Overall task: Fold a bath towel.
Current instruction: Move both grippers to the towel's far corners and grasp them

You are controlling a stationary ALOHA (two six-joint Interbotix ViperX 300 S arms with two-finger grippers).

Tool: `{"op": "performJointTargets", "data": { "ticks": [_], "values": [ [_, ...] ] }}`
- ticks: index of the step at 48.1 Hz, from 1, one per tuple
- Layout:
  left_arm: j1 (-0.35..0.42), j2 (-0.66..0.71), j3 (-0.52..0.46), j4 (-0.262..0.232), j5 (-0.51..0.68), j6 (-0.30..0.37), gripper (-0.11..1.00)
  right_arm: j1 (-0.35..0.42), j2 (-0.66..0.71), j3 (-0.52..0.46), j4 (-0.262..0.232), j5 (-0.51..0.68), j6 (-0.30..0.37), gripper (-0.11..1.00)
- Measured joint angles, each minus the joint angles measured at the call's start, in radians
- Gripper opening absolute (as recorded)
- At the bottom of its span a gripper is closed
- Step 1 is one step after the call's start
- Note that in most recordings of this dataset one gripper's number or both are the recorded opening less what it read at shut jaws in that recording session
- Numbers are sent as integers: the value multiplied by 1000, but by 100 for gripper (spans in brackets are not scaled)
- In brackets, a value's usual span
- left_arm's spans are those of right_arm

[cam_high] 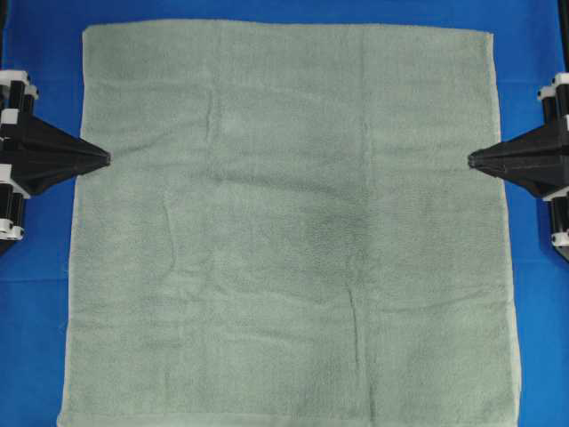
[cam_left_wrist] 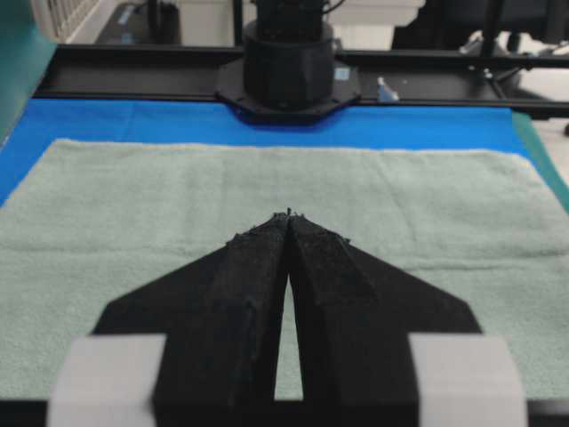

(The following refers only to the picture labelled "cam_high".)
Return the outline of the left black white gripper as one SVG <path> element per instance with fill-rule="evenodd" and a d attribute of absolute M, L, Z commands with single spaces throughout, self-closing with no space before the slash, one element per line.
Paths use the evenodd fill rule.
<path fill-rule="evenodd" d="M 22 240 L 30 196 L 110 165 L 109 153 L 32 115 L 37 88 L 23 70 L 1 71 L 1 239 Z M 27 148 L 74 154 L 34 154 Z"/>

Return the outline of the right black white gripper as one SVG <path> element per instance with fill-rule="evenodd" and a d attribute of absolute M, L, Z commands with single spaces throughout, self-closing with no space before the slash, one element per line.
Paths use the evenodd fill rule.
<path fill-rule="evenodd" d="M 514 183 L 549 205 L 550 241 L 568 245 L 568 73 L 557 73 L 538 91 L 545 124 L 469 154 L 469 167 Z M 551 156 L 553 166 L 516 167 L 486 161 L 507 157 Z"/>

